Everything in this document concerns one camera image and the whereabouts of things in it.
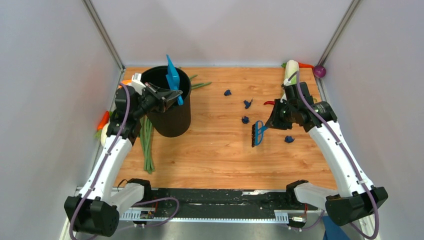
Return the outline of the blue dustpan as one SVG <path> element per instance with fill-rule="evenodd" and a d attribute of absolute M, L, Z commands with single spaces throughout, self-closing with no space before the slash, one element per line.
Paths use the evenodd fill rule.
<path fill-rule="evenodd" d="M 174 66 L 170 56 L 166 55 L 167 59 L 167 74 L 166 79 L 168 82 L 168 86 L 171 90 L 179 90 L 180 89 L 180 76 L 177 71 L 177 68 Z"/>

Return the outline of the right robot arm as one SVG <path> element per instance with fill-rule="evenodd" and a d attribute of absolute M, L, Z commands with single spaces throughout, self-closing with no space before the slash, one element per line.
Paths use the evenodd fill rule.
<path fill-rule="evenodd" d="M 336 182 L 337 189 L 319 187 L 307 180 L 297 180 L 286 186 L 286 205 L 299 209 L 303 204 L 327 212 L 338 226 L 375 215 L 388 199 L 383 186 L 377 187 L 359 166 L 343 137 L 337 116 L 329 103 L 315 103 L 308 86 L 283 87 L 284 99 L 276 99 L 265 126 L 289 130 L 298 124 L 314 140 L 324 156 Z"/>

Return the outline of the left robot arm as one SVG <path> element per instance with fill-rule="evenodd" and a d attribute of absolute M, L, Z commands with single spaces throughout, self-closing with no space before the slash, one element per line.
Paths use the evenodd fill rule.
<path fill-rule="evenodd" d="M 130 179 L 117 193 L 113 181 L 134 146 L 141 129 L 141 118 L 152 111 L 165 112 L 183 94 L 151 83 L 120 84 L 115 92 L 115 110 L 110 116 L 100 159 L 76 196 L 69 196 L 64 209 L 69 220 L 69 237 L 76 233 L 110 237 L 118 229 L 123 213 L 132 207 L 147 207 L 160 202 L 153 199 L 150 182 Z"/>

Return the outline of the blue hand brush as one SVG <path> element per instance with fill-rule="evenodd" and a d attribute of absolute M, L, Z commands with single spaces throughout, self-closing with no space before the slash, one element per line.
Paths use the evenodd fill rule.
<path fill-rule="evenodd" d="M 264 132 L 268 127 L 263 121 L 258 120 L 251 126 L 251 147 L 260 145 L 264 138 Z"/>

